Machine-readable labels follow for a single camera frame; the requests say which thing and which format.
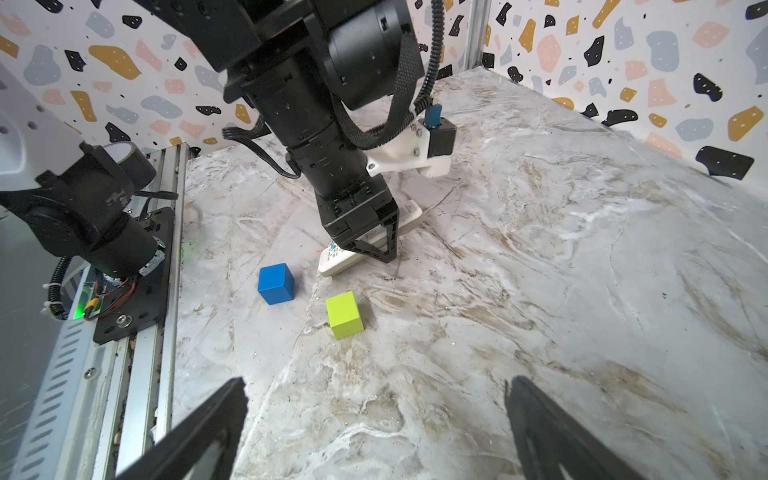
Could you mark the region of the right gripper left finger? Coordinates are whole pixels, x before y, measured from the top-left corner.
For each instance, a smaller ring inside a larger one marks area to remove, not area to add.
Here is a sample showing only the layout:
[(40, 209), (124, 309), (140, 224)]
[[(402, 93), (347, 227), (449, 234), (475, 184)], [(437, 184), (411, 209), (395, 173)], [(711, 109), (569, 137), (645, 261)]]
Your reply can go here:
[(233, 377), (119, 479), (229, 479), (248, 411), (245, 382)]

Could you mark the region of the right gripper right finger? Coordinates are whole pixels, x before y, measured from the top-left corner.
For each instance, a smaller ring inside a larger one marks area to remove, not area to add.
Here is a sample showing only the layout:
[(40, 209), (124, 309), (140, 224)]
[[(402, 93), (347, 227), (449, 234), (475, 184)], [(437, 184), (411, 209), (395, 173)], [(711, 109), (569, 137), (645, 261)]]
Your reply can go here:
[(505, 408), (526, 479), (640, 479), (529, 378), (505, 383)]

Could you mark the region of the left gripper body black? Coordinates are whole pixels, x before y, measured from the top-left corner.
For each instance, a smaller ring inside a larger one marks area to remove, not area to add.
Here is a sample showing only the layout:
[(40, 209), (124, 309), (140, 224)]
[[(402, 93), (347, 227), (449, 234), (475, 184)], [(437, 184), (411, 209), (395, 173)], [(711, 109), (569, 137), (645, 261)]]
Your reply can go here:
[(320, 220), (334, 242), (353, 242), (391, 223), (398, 205), (382, 176), (362, 179), (333, 198), (316, 194)]

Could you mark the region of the white remote control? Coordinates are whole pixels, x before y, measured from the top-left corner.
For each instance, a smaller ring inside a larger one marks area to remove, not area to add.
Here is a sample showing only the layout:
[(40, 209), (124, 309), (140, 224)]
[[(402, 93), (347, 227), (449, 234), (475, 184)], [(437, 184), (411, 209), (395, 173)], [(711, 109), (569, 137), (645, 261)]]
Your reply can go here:
[[(413, 200), (408, 200), (399, 207), (397, 233), (407, 235), (423, 222), (424, 212)], [(387, 250), (386, 228), (377, 226), (361, 239), (380, 250)], [(320, 254), (318, 273), (323, 277), (332, 277), (364, 260), (365, 256), (344, 250), (337, 244), (331, 243)]]

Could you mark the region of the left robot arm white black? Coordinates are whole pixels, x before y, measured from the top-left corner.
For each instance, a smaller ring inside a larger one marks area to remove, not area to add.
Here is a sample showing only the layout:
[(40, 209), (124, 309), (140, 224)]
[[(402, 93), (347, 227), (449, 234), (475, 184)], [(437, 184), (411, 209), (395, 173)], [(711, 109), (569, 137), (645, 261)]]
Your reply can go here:
[(154, 171), (140, 148), (215, 142), (218, 73), (148, 15), (122, 35), (99, 11), (1, 5), (1, 204), (57, 256), (135, 274), (148, 238), (124, 213)]

